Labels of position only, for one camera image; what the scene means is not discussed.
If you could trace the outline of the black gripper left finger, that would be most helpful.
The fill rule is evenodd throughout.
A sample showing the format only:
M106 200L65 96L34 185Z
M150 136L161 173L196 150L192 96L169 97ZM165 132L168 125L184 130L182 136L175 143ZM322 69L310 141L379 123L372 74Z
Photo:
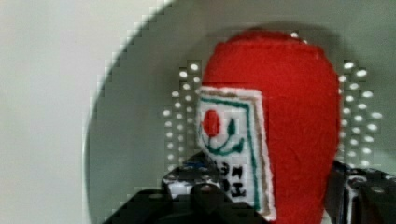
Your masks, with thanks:
M234 203L204 153L162 179L159 189L136 193L103 224L268 224L247 203Z

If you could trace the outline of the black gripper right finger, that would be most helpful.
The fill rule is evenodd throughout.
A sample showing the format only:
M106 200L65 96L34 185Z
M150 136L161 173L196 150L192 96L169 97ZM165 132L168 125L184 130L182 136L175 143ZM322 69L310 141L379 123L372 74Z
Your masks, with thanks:
M334 161L325 210L332 224L396 224L396 177Z

